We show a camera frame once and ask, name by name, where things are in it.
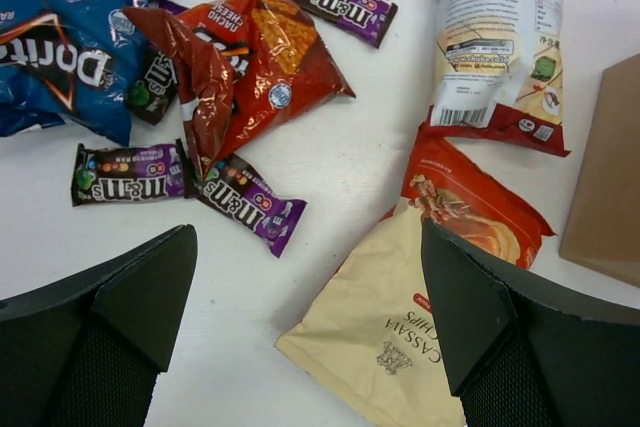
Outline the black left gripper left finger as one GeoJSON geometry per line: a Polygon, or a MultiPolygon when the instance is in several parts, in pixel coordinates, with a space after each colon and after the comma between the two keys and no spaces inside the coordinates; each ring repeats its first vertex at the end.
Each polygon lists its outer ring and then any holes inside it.
{"type": "Polygon", "coordinates": [[[198,255],[178,225],[1,302],[4,426],[142,426],[169,368],[198,255]]]}

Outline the blue snack packet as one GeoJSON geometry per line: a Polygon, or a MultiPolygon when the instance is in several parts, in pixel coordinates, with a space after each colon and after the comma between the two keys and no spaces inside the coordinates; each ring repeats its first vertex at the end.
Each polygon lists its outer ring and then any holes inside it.
{"type": "Polygon", "coordinates": [[[158,1],[1,0],[2,136],[75,122],[128,145],[148,42],[123,10],[158,1]]]}

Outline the brown paper bag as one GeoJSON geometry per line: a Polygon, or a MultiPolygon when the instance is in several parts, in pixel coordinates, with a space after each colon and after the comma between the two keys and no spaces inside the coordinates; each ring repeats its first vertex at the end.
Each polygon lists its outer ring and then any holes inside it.
{"type": "Polygon", "coordinates": [[[639,285],[639,56],[606,68],[561,258],[639,285]]]}

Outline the brown m&m's packet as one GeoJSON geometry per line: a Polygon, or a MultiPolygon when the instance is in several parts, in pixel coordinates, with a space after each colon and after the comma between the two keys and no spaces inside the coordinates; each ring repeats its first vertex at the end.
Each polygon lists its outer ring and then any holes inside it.
{"type": "Polygon", "coordinates": [[[150,202],[196,194],[182,142],[148,147],[90,149],[77,146],[71,180],[74,207],[150,202]]]}
{"type": "Polygon", "coordinates": [[[125,93],[125,106],[140,120],[157,125],[177,96],[178,80],[173,61],[154,42],[145,41],[142,67],[125,93]]]}
{"type": "Polygon", "coordinates": [[[303,10],[379,48],[398,6],[387,0],[294,0],[303,10]]]}
{"type": "Polygon", "coordinates": [[[247,161],[231,154],[218,161],[199,185],[198,199],[250,230],[280,258],[307,202],[277,197],[247,161]]]}

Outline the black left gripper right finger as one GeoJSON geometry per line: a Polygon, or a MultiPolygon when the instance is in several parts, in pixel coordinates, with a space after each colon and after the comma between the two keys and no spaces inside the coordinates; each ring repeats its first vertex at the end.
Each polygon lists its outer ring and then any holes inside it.
{"type": "Polygon", "coordinates": [[[639,313],[425,221],[422,267],[450,392],[471,426],[635,426],[639,313]]]}

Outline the brown M&M's packet front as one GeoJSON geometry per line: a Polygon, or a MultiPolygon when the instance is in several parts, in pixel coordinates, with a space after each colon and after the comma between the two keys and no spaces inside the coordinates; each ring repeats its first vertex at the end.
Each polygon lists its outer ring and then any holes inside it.
{"type": "Polygon", "coordinates": [[[182,142],[148,147],[90,149],[77,146],[71,180],[74,207],[150,202],[196,194],[182,142]]]}

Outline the red and beige snack bag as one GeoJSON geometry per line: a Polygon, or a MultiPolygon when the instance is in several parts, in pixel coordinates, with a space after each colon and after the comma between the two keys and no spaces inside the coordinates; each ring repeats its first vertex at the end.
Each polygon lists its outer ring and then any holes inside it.
{"type": "Polygon", "coordinates": [[[447,140],[417,134],[396,206],[276,343],[378,426],[465,424],[449,391],[423,275],[426,220],[525,269],[552,232],[531,205],[447,140]]]}

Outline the red snack bag with barcode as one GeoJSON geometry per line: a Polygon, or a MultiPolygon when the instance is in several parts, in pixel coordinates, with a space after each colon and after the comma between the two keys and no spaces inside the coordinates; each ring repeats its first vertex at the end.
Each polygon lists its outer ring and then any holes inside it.
{"type": "Polygon", "coordinates": [[[564,0],[438,0],[424,129],[565,157],[564,0]]]}

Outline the red white snack packet bottom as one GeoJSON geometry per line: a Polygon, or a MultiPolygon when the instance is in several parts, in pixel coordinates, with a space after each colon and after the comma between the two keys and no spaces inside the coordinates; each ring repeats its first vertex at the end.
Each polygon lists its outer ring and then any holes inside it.
{"type": "Polygon", "coordinates": [[[151,7],[123,12],[174,64],[200,180],[263,132],[335,96],[355,95],[293,0],[217,0],[178,15],[151,7]]]}

